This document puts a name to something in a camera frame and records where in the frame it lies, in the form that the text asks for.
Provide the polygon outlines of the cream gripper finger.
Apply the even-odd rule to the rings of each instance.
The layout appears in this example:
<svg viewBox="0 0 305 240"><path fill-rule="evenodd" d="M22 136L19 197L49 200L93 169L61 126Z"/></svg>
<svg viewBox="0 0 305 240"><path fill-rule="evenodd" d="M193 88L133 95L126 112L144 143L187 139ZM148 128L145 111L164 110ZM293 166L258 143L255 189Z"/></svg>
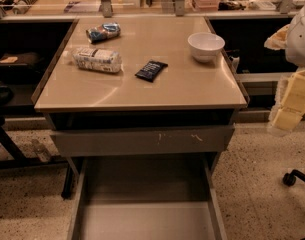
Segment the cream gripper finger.
<svg viewBox="0 0 305 240"><path fill-rule="evenodd" d="M267 131L274 136L283 137L298 126L304 115L305 68L299 68L290 76L282 75L278 81Z"/></svg>
<svg viewBox="0 0 305 240"><path fill-rule="evenodd" d="M280 28L264 42L264 47L271 50L284 50L287 47L286 38L288 29L289 25Z"/></svg>

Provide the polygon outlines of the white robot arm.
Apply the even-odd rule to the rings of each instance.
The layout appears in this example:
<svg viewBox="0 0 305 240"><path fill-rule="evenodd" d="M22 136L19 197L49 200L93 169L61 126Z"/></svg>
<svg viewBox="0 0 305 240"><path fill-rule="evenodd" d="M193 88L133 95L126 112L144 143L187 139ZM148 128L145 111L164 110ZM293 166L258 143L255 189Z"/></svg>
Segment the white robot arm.
<svg viewBox="0 0 305 240"><path fill-rule="evenodd" d="M268 118L268 132L281 137L292 132L305 115L305 5L288 25L265 41L264 47L284 49L286 60L297 66L291 76L278 81Z"/></svg>

